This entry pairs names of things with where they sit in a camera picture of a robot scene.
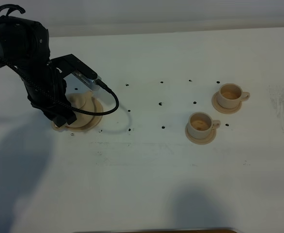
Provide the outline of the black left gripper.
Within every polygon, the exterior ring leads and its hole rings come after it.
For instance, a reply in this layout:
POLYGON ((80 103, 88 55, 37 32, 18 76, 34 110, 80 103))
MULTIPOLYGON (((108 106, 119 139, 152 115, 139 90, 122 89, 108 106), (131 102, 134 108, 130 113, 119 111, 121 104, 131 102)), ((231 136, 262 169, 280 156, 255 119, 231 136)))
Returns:
POLYGON ((32 107, 40 109, 57 127, 61 127, 66 123, 71 124, 77 120, 76 114, 72 110, 63 107, 48 97, 36 95, 32 98, 28 95, 28 100, 31 102, 32 107))

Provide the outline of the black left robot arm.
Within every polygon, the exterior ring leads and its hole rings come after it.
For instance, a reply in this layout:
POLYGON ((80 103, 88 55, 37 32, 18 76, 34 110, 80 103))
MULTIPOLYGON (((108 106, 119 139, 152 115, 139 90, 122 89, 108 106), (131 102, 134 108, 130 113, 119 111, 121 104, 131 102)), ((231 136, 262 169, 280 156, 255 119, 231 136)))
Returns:
POLYGON ((21 77, 32 107, 57 127, 73 123, 77 117, 65 96, 66 82, 50 60, 48 30, 11 16, 13 11, 25 13, 19 5, 0 6, 0 68, 8 66, 21 77))

